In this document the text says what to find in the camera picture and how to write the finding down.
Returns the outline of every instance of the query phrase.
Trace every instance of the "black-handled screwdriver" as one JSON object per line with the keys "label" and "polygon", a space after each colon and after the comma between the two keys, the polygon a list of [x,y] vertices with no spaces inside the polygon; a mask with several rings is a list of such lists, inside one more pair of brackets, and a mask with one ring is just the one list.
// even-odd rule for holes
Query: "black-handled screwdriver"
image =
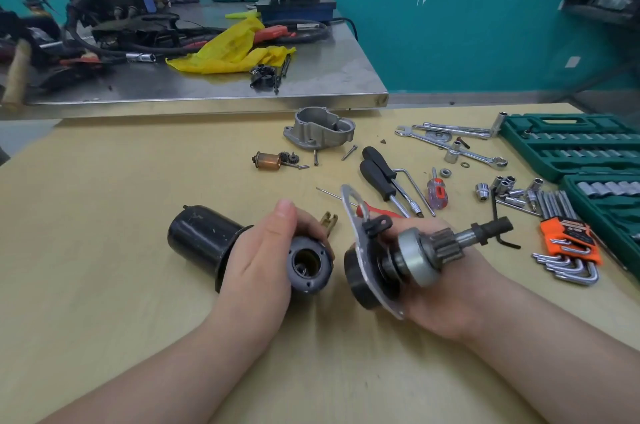
{"label": "black-handled screwdriver", "polygon": [[404,191],[402,186],[398,184],[398,182],[396,181],[397,173],[389,167],[389,165],[387,164],[387,161],[385,161],[385,158],[382,157],[382,154],[380,154],[380,152],[376,148],[371,146],[365,147],[362,150],[362,157],[364,159],[373,161],[376,164],[376,166],[380,168],[380,171],[382,172],[383,176],[387,179],[387,181],[393,184],[393,186],[396,187],[397,191],[399,191],[400,194],[404,196],[404,199],[407,200],[407,202],[411,206],[411,209],[416,214],[416,216],[420,218],[424,218],[424,215],[422,214],[422,210],[420,209],[420,205],[416,203],[411,198],[411,196],[409,196],[406,193],[406,191]]}
{"label": "black-handled screwdriver", "polygon": [[400,210],[405,217],[411,218],[409,212],[396,200],[396,188],[391,186],[385,177],[384,173],[380,170],[378,165],[370,159],[365,159],[360,163],[360,172],[364,176],[364,179],[373,186],[373,188],[382,195],[384,201],[393,201],[394,204]]}

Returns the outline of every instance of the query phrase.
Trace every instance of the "red screwdriver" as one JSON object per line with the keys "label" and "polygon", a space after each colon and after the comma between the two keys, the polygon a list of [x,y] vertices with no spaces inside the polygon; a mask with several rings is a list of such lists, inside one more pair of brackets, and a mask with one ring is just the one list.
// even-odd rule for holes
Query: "red screwdriver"
{"label": "red screwdriver", "polygon": [[[342,197],[338,196],[337,194],[329,193],[328,191],[324,191],[324,189],[318,188],[317,186],[316,186],[316,189],[318,191],[322,191],[323,193],[330,194],[333,198],[338,198],[339,200],[342,200]],[[357,203],[353,203],[351,201],[349,203],[351,203],[355,207],[358,207],[358,209],[356,210],[356,215],[362,218],[362,209],[357,205]],[[372,213],[377,213],[378,215],[388,215],[391,218],[404,218],[402,215],[398,215],[397,213],[394,213],[392,211],[380,210],[380,208],[374,208],[371,205],[369,205],[366,201],[364,202],[364,204],[367,206],[367,208],[369,208],[369,211]]]}

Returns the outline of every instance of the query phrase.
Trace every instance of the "wooden table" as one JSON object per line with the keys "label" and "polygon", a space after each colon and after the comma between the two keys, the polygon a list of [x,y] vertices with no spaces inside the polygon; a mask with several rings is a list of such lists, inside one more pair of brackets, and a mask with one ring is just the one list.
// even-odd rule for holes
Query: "wooden table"
{"label": "wooden table", "polygon": [[[574,112],[569,105],[510,105],[510,113]],[[268,353],[216,415],[222,423],[539,422],[501,378],[464,348],[351,296],[341,254],[353,241],[338,200],[351,184],[380,206],[358,170],[376,147],[392,168],[426,185],[444,152],[394,135],[422,121],[489,126],[500,107],[350,112],[359,145],[320,153],[320,167],[258,171],[256,151],[291,150],[290,114],[64,121],[0,168],[0,416],[30,423],[166,347],[200,323],[216,301],[214,281],[167,245],[184,204],[203,204],[251,224],[288,196],[320,217],[338,213],[339,254],[329,286],[292,307]],[[509,160],[507,174],[534,176],[502,139],[473,141]],[[304,163],[312,155],[302,154]],[[452,167],[450,206],[438,214],[459,230],[491,219],[474,186],[497,172],[470,161]],[[410,185],[402,180],[407,190]],[[542,249],[538,220],[505,207],[515,230],[480,250],[503,274],[629,345],[640,348],[638,285],[609,259],[592,288],[554,280],[530,254]]]}

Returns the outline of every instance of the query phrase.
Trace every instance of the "tabletop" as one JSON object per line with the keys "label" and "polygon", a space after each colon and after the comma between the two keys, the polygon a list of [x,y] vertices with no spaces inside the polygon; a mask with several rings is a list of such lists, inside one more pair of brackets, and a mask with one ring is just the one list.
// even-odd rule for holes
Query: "tabletop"
{"label": "tabletop", "polygon": [[[244,3],[176,6],[177,26],[229,27],[225,14]],[[279,94],[250,87],[248,73],[182,73],[166,63],[129,63],[54,93],[28,97],[20,110],[3,109],[0,120],[131,115],[276,112],[325,105],[332,109],[384,107],[387,89],[346,23],[326,39],[295,45]]]}
{"label": "tabletop", "polygon": [[[383,109],[348,112],[350,143],[319,153],[318,167],[259,171],[261,152],[295,150],[283,136],[290,114],[66,120],[0,168],[0,415],[31,423],[158,352],[196,327],[216,303],[213,279],[166,242],[185,204],[202,204],[239,224],[255,223],[280,197],[320,218],[339,215],[338,255],[327,288],[292,306],[266,354],[214,417],[220,423],[537,423],[540,417],[495,372],[457,344],[366,311],[350,293],[342,254],[353,234],[339,200],[352,185],[383,207],[360,175],[362,149],[425,186],[444,151],[394,135],[423,121],[489,127],[498,111],[575,112],[567,104]],[[509,160],[504,173],[534,177],[502,138],[469,139],[472,150]],[[313,165],[312,154],[300,152]],[[474,186],[497,172],[469,161],[448,165],[450,204],[438,212],[455,229],[491,220]],[[411,192],[404,180],[400,183]],[[582,288],[554,279],[530,257],[543,250],[537,218],[499,208],[522,250],[480,247],[500,272],[615,338],[640,348],[639,286],[605,257],[600,281]]]}

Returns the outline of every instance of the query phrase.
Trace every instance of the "teal wall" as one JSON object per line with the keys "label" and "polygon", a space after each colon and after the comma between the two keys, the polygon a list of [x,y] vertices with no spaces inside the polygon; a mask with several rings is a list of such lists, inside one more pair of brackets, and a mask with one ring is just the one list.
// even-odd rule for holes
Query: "teal wall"
{"label": "teal wall", "polygon": [[[337,1],[393,92],[557,89],[619,62],[607,27],[558,11],[562,0]],[[0,5],[26,12],[20,0]],[[565,68],[571,56],[580,64]],[[602,88],[632,86],[620,77]]]}

